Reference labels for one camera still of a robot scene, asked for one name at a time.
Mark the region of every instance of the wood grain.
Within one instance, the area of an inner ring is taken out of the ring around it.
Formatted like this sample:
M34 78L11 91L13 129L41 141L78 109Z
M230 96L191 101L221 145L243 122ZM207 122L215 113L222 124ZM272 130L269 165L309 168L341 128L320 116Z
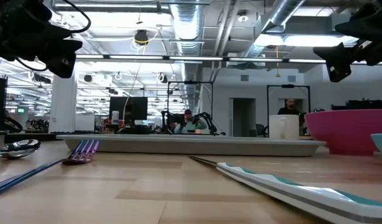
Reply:
M0 180L63 158L61 141L17 161ZM305 185L382 202L382 156L202 156ZM184 155L98 153L82 166L54 166L0 195L0 223L325 223Z

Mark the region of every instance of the man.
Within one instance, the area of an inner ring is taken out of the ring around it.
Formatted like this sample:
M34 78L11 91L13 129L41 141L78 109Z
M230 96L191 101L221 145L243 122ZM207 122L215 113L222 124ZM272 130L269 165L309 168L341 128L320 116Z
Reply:
M286 107L279 109L278 114L289 114L289 115L299 115L300 112L295 109L295 99L286 99Z
M196 121L196 124L193 124L191 110L184 111L184 120L185 124L183 126L181 124L177 124L174 129L174 133L194 133L196 129L203 130L208 127L205 122L201 120L198 120Z

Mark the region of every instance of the white and teal handle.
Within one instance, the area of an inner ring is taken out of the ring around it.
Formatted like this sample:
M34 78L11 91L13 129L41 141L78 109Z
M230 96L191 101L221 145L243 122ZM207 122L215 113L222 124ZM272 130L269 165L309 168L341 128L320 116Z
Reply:
M333 223L382 224L382 203L340 190L304 186L274 175L256 174L225 162L217 169L260 192Z

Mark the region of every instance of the doorway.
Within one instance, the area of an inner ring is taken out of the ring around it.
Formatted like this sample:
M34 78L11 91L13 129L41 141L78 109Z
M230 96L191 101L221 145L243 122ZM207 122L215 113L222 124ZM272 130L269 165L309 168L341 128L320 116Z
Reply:
M234 137L250 137L250 132L256 130L256 99L231 98L231 105L231 135Z

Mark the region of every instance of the white mug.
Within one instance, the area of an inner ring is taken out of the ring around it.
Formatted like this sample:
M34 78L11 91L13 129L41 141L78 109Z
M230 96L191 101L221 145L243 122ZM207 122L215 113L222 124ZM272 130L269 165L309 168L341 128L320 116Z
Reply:
M298 115L271 115L269 117L270 139L299 139Z

